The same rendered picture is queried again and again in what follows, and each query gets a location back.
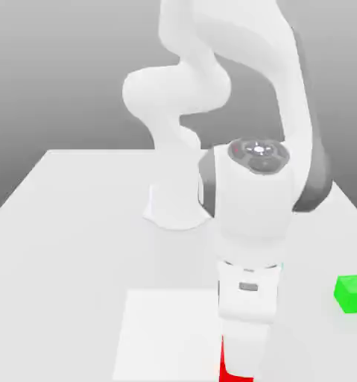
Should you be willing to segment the small green cube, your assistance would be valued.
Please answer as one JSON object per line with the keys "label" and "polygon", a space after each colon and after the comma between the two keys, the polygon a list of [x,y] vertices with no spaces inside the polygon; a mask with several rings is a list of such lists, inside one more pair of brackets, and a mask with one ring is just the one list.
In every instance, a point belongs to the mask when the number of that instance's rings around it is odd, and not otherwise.
{"label": "small green cube", "polygon": [[345,313],[357,313],[357,275],[339,275],[333,295]]}

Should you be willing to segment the small red cube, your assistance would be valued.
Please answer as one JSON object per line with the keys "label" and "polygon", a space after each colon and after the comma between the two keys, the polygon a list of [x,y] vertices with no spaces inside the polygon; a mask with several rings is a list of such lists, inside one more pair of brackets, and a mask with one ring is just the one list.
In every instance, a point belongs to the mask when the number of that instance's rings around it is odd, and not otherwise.
{"label": "small red cube", "polygon": [[254,378],[242,377],[230,374],[224,362],[224,338],[221,338],[221,358],[218,382],[254,382]]}

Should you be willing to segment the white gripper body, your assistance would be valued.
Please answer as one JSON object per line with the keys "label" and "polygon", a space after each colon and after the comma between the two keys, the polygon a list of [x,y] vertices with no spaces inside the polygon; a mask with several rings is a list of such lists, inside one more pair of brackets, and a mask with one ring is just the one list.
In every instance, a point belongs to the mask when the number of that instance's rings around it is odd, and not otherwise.
{"label": "white gripper body", "polygon": [[245,269],[218,263],[218,310],[225,319],[270,324],[277,311],[282,267]]}

